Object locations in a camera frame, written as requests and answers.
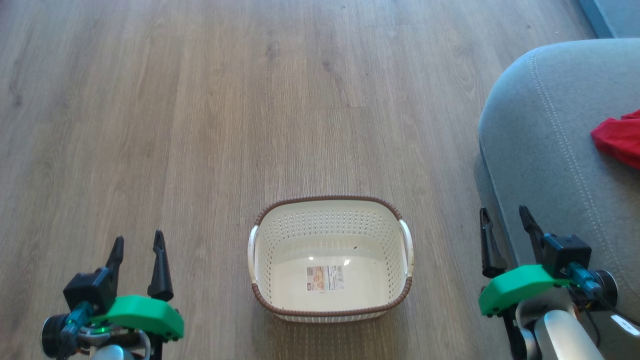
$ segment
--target green bracket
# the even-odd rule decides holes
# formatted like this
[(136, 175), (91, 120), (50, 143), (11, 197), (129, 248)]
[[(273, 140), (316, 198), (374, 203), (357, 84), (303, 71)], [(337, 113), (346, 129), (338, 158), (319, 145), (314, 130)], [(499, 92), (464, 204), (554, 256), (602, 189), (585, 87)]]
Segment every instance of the green bracket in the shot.
[(553, 285), (569, 285), (568, 279), (554, 279), (542, 265), (523, 265), (495, 277), (478, 299), (483, 316), (497, 315), (513, 304), (547, 291)]
[(103, 322), (152, 332), (166, 340), (184, 336), (184, 320), (169, 303), (140, 295), (117, 297), (106, 314), (91, 318), (94, 325)]

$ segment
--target white handle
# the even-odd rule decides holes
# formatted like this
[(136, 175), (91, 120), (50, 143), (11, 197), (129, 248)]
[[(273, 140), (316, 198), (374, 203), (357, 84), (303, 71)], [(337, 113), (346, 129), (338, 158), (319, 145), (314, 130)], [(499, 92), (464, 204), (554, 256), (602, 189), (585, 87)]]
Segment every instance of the white handle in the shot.
[(400, 220), (400, 228), (404, 235), (404, 251), (406, 252), (406, 276), (412, 276), (413, 274), (413, 240), (411, 238), (411, 232), (404, 220)]
[(249, 235), (249, 246), (247, 248), (247, 261), (249, 262), (249, 275), (251, 282), (255, 284), (255, 237), (258, 235), (258, 225), (254, 226)]

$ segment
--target cream plastic basket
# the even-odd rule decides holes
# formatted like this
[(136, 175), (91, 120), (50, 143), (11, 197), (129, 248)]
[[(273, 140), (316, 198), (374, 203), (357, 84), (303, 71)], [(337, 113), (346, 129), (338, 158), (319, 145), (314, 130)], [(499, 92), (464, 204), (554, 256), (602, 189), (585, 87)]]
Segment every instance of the cream plastic basket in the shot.
[(277, 202), (248, 246), (253, 293), (294, 322), (374, 318), (409, 293), (413, 242), (398, 211), (374, 197), (332, 195)]

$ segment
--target red garment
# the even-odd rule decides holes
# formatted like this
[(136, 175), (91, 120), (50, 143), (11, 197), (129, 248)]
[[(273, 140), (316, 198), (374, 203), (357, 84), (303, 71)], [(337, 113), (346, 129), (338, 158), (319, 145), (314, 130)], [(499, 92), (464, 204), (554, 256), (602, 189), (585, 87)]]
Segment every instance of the red garment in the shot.
[(591, 137), (598, 150), (640, 169), (640, 110), (620, 120), (608, 118), (591, 132)]

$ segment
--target basket rim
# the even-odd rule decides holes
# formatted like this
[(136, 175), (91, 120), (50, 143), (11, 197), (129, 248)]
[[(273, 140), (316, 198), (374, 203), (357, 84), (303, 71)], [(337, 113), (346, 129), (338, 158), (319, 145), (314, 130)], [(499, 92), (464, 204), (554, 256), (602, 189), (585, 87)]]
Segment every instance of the basket rim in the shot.
[[(305, 202), (305, 201), (320, 201), (320, 200), (364, 200), (364, 201), (373, 201), (378, 204), (384, 205), (386, 208), (391, 210), (398, 221), (402, 220), (402, 215), (398, 211), (398, 209), (391, 205), (391, 203), (386, 200), (369, 195), (313, 195), (313, 196), (303, 196), (303, 197), (293, 197), (290, 199), (276, 201), (260, 212), (258, 217), (255, 220), (255, 225), (260, 226), (262, 223), (262, 219), (274, 208), (281, 205), (295, 204), (297, 202)], [(302, 317), (333, 317), (333, 316), (358, 316), (365, 315), (371, 313), (379, 313), (382, 311), (388, 311), (398, 306), (404, 298), (409, 294), (409, 290), (411, 289), (411, 284), (413, 281), (412, 276), (408, 276), (404, 282), (404, 288), (400, 295), (385, 305), (374, 306), (374, 307), (365, 307), (362, 309), (352, 309), (352, 310), (342, 310), (342, 311), (301, 311), (301, 310), (286, 310), (282, 308), (277, 308), (271, 303), (269, 303), (260, 293), (260, 289), (258, 288), (258, 284), (252, 282), (251, 288), (253, 290), (253, 294), (255, 295), (256, 300), (260, 303), (260, 305), (264, 306), (267, 310), (271, 311), (277, 315), (283, 316), (302, 316)]]
[(370, 195), (313, 195), (313, 196), (301, 196), (301, 197), (292, 197), (290, 199), (276, 201), (266, 208), (264, 208), (255, 219), (255, 225), (260, 225), (262, 223), (262, 219), (273, 209), (282, 205), (295, 204), (297, 202), (306, 202), (306, 201), (322, 201), (322, 200), (361, 200), (361, 201), (372, 201), (377, 202), (378, 204), (382, 204), (387, 209), (391, 210), (396, 219), (402, 220), (402, 215), (398, 211), (398, 209), (391, 205), (388, 201), (382, 199), (381, 197), (370, 196)]

